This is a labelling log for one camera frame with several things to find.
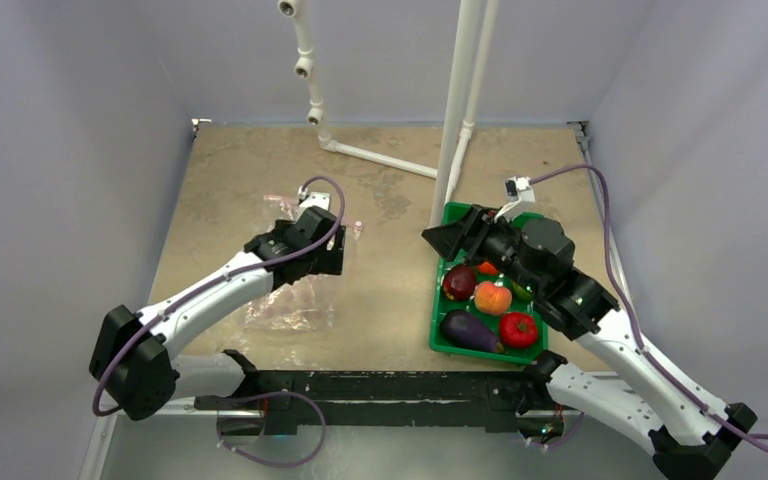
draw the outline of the plastic bag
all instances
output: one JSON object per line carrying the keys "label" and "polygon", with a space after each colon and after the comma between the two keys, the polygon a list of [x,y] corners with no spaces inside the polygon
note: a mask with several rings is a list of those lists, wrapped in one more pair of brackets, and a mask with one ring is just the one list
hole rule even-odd
{"label": "plastic bag", "polygon": [[[299,211],[292,197],[265,195],[262,221],[254,222],[254,233],[275,226],[276,219],[292,220]],[[355,247],[363,231],[363,223],[343,217],[346,238],[343,254],[345,272],[354,258]],[[269,295],[249,302],[237,311],[237,320],[247,328],[266,330],[313,331],[334,326],[334,304],[341,278],[333,275],[308,275],[292,285],[283,285]]]}

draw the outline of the table surface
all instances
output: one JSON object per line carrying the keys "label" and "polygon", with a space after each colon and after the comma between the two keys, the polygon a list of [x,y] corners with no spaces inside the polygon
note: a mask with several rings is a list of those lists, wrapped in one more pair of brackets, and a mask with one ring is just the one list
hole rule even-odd
{"label": "table surface", "polygon": [[[333,133],[349,145],[435,166],[442,131],[386,127],[336,128]],[[534,177],[580,162],[571,130],[479,129],[467,150],[453,200],[501,205],[505,178]],[[200,128],[158,265],[152,301],[210,274],[253,235],[268,230],[264,195],[292,196],[304,180],[317,174],[329,175],[341,185],[346,217],[364,225],[347,253],[344,274],[334,284],[332,325],[311,331],[257,328],[244,325],[245,311],[240,310],[203,333],[185,353],[233,348],[260,369],[514,368],[428,347],[437,257],[420,232],[431,215],[433,180],[325,152],[309,128]],[[323,191],[330,189],[321,186]],[[600,217],[586,174],[562,175],[540,184],[536,194],[535,210],[560,221],[575,241],[577,266],[607,285]],[[609,370],[557,332],[550,333],[549,346],[583,370]]]}

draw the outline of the white wall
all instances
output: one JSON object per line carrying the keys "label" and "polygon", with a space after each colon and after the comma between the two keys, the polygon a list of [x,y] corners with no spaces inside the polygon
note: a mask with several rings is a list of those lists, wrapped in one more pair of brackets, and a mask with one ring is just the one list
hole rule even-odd
{"label": "white wall", "polygon": [[127,0],[0,0],[0,479],[76,478],[101,320],[144,302],[191,135]]}
{"label": "white wall", "polygon": [[592,133],[644,330],[768,431],[768,1],[659,0]]}
{"label": "white wall", "polygon": [[[653,0],[501,3],[479,117],[551,123],[590,118]],[[277,1],[137,4],[190,116],[304,121],[293,24]],[[332,120],[442,121],[457,1],[307,5]]]}

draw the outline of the purple eggplant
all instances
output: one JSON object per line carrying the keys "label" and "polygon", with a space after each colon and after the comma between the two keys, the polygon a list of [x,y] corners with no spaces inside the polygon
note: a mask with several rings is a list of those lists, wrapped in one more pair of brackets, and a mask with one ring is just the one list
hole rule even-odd
{"label": "purple eggplant", "polygon": [[440,333],[456,347],[490,353],[505,351],[499,336],[466,310],[450,310],[440,322]]}

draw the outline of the white pipe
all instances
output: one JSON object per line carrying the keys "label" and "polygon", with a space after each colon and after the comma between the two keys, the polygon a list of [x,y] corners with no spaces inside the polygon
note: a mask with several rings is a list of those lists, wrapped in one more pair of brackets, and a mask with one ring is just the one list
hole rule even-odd
{"label": "white pipe", "polygon": [[415,173],[417,175],[422,175],[425,177],[430,178],[436,178],[437,177],[437,170],[426,167],[425,165],[418,165],[416,163],[406,162],[404,160],[399,160],[398,158],[389,157],[387,155],[382,155],[380,153],[370,152],[369,150],[364,150],[362,148],[352,147],[351,145],[346,145],[344,143],[331,141],[326,150],[337,152],[337,153],[343,153],[346,155],[351,155],[353,157],[361,158],[363,160],[369,160],[370,162],[380,163],[382,165],[387,165],[388,167],[398,168],[399,170],[404,170],[406,172]]}
{"label": "white pipe", "polygon": [[470,138],[472,138],[472,129],[461,128],[461,134],[458,137],[458,147],[455,149],[455,158],[452,160],[449,184],[446,186],[446,203],[452,200],[452,194],[455,192],[455,187],[458,186],[458,180],[461,178],[461,165],[463,165],[463,157],[466,154],[466,146],[469,144]]}
{"label": "white pipe", "polygon": [[466,115],[464,115],[464,127],[469,127],[470,130],[475,125],[475,111],[478,109],[478,97],[481,95],[481,84],[484,82],[484,71],[487,69],[487,56],[490,53],[490,42],[493,40],[493,28],[496,26],[498,12],[499,0],[487,0],[484,23],[481,24],[481,37],[478,39],[478,53],[475,54],[475,70],[472,72],[469,100],[466,104]]}
{"label": "white pipe", "polygon": [[466,103],[463,127],[458,137],[458,147],[452,160],[452,172],[446,187],[446,203],[452,199],[452,193],[458,186],[461,177],[466,146],[472,138],[475,126],[475,112],[478,109],[478,98],[481,96],[481,84],[484,82],[484,72],[487,70],[487,57],[490,53],[490,42],[493,40],[493,28],[496,26],[496,16],[499,12],[499,0],[487,0],[484,8],[484,22],[481,24],[481,36],[478,38],[478,53],[475,54],[475,69],[472,71],[472,82],[469,86],[469,99]]}
{"label": "white pipe", "polygon": [[331,133],[328,131],[325,99],[322,98],[322,90],[319,87],[319,75],[316,57],[313,53],[313,41],[310,37],[310,26],[307,22],[307,15],[305,15],[305,0],[279,0],[278,10],[293,19],[296,42],[299,44],[299,60],[296,62],[295,73],[298,77],[307,80],[307,87],[310,92],[310,110],[307,114],[307,122],[316,127],[319,145],[325,148],[332,140]]}
{"label": "white pipe", "polygon": [[464,99],[469,87],[467,75],[475,46],[480,8],[479,0],[461,0],[452,73],[449,77],[449,95],[446,99],[446,115],[443,120],[443,140],[440,143],[440,161],[437,164],[437,181],[434,182],[434,202],[431,204],[432,227],[440,225],[443,220],[443,206],[457,143],[457,124],[463,118]]}

